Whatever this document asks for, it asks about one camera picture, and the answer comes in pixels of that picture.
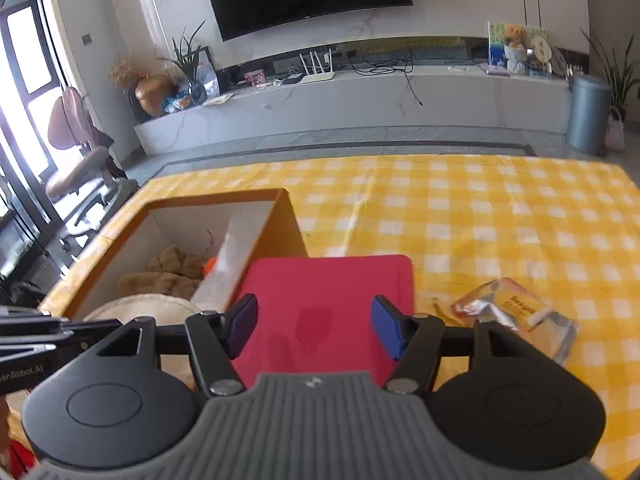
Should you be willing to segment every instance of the trash can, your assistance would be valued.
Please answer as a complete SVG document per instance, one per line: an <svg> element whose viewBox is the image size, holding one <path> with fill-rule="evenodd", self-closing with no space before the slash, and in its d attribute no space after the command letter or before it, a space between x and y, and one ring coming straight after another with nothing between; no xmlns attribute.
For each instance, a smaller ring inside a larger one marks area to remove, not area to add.
<svg viewBox="0 0 640 480"><path fill-rule="evenodd" d="M572 79L569 90L572 98L566 139L579 152L597 155L607 133L611 87L597 77L578 75Z"/></svg>

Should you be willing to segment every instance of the yellow checkered tablecloth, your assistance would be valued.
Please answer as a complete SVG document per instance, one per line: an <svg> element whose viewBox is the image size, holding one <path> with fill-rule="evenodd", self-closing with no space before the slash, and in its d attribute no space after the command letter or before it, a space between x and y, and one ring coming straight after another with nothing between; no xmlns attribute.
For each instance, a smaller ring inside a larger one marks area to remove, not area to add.
<svg viewBox="0 0 640 480"><path fill-rule="evenodd" d="M568 369L607 410L593 461L615 479L640 462L640 192L618 167L508 156L359 156L254 164L150 181L44 307L61 312L150 200L284 187L310 256L406 254L416 306L437 314L509 276L580 323Z"/></svg>

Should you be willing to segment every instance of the red pad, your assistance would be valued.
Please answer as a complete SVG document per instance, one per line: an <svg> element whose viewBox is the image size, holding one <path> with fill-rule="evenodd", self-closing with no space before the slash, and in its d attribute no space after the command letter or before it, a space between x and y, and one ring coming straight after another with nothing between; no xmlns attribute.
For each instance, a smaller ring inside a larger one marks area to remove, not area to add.
<svg viewBox="0 0 640 480"><path fill-rule="evenodd" d="M370 322L371 300L383 294L414 312L407 256L262 258L249 267L237 298L258 298L258 324L233 361L247 387L259 372L370 370L382 384L394 367Z"/></svg>

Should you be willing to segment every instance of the office chair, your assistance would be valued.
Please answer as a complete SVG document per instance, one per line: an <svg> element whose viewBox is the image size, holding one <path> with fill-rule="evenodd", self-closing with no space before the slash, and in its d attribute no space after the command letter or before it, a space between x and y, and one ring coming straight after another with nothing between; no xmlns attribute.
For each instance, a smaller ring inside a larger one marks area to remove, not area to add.
<svg viewBox="0 0 640 480"><path fill-rule="evenodd" d="M75 146L90 150L76 165L60 169L47 181L45 191L52 201L79 192L84 184L98 175L102 176L104 182L103 187L84 199L78 212L67 223L72 227L65 227L61 233L62 247L68 251L69 240L85 235L89 238L95 236L140 186L115 165L108 150L113 139L94 126L75 88L67 88L53 105L47 137L49 143L58 150L69 150ZM86 215L96 204L104 207L104 215L98 224L91 224Z"/></svg>

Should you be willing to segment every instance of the white marble tv stand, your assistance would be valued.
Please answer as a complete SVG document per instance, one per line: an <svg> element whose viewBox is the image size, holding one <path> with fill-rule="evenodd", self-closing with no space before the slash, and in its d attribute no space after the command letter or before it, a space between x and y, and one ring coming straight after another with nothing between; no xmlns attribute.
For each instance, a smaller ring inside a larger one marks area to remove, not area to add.
<svg viewBox="0 0 640 480"><path fill-rule="evenodd" d="M222 105L140 124L147 155L224 140L362 126L485 126L563 134L570 94L562 80L487 76L481 70L416 66L402 73L337 72L330 81L239 91Z"/></svg>

